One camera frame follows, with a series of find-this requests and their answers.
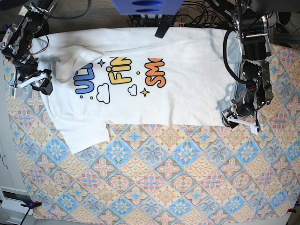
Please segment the robot arm image left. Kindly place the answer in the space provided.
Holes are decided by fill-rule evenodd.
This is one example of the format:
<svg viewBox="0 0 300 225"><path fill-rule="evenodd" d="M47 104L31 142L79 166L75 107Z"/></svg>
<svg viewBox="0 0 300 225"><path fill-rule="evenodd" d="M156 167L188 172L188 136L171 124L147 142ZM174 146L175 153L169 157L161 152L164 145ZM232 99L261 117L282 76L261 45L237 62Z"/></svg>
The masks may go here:
<svg viewBox="0 0 300 225"><path fill-rule="evenodd" d="M9 87L9 95L19 98L22 88L32 86L33 90L49 96L53 91L51 70L38 70L38 58L34 55L41 53L47 47L36 53L31 53L32 40L38 34L46 34L43 30L47 26L44 12L52 4L51 0L29 0L18 12L16 23L5 28L5 34L0 44L3 56L15 67L13 84Z"/></svg>

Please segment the robot arm image right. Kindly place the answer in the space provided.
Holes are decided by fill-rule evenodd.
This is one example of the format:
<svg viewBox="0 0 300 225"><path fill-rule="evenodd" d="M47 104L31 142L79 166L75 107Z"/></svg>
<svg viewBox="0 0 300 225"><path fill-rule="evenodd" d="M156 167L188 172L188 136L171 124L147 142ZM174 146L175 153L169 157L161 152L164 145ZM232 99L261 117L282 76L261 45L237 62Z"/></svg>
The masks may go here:
<svg viewBox="0 0 300 225"><path fill-rule="evenodd" d="M246 94L241 100L231 100L230 106L222 111L222 122L226 127L235 128L246 124L241 118L254 116L255 122L247 125L255 131L262 129L258 111L270 105L274 98L270 82L270 67L266 60L270 56L269 18L266 14L254 12L248 1L239 0L232 12L233 26L223 40L223 61L226 70L238 83L246 86ZM227 60L227 41L235 32L242 57L242 77L239 78L230 68Z"/></svg>

